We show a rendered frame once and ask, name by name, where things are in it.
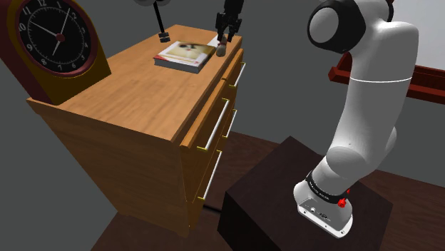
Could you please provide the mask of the red mantel clock black face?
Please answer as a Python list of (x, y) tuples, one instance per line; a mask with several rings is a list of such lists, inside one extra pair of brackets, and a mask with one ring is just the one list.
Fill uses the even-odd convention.
[(0, 0), (0, 59), (30, 97), (52, 105), (111, 74), (75, 0)]

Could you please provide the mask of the small white pink cylinder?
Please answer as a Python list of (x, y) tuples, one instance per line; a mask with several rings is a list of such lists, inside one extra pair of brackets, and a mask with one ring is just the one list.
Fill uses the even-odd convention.
[(223, 57), (226, 54), (226, 48), (227, 48), (227, 39), (225, 36), (222, 36), (222, 38), (218, 41), (218, 44), (216, 46), (216, 56)]

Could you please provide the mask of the wooden chest of drawers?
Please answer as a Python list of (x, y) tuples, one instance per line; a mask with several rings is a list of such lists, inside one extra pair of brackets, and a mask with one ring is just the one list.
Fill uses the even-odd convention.
[(110, 76), (59, 106), (28, 99), (123, 214), (186, 236), (235, 119), (242, 37), (199, 73), (157, 66), (157, 36), (108, 59)]

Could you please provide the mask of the book with pale cover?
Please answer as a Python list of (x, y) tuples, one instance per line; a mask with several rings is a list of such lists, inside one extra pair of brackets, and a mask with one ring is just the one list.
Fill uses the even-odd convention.
[(214, 46), (176, 41), (153, 57), (156, 66), (189, 73), (199, 73), (216, 52)]

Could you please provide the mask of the dark robot stand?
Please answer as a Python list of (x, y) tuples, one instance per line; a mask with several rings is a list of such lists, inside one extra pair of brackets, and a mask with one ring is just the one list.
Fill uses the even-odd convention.
[(380, 251), (392, 203), (356, 182), (353, 224), (340, 239), (301, 216), (293, 188), (321, 160), (293, 137), (229, 188), (218, 232), (232, 251)]

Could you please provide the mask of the red wooden shelf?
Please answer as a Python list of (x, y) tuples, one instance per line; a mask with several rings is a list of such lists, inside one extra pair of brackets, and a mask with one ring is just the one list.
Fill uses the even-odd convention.
[[(331, 67), (330, 81), (348, 84), (352, 56), (345, 53), (336, 66)], [(445, 105), (445, 70), (415, 66), (407, 97)]]

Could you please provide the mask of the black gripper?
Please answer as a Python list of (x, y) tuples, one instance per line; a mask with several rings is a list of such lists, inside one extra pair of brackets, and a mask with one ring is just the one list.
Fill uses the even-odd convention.
[(225, 0), (224, 12), (217, 13), (215, 28), (218, 32), (217, 40), (222, 41), (224, 32), (229, 28), (227, 41), (231, 42), (233, 36), (239, 31), (242, 19), (238, 15), (242, 12), (244, 0)]

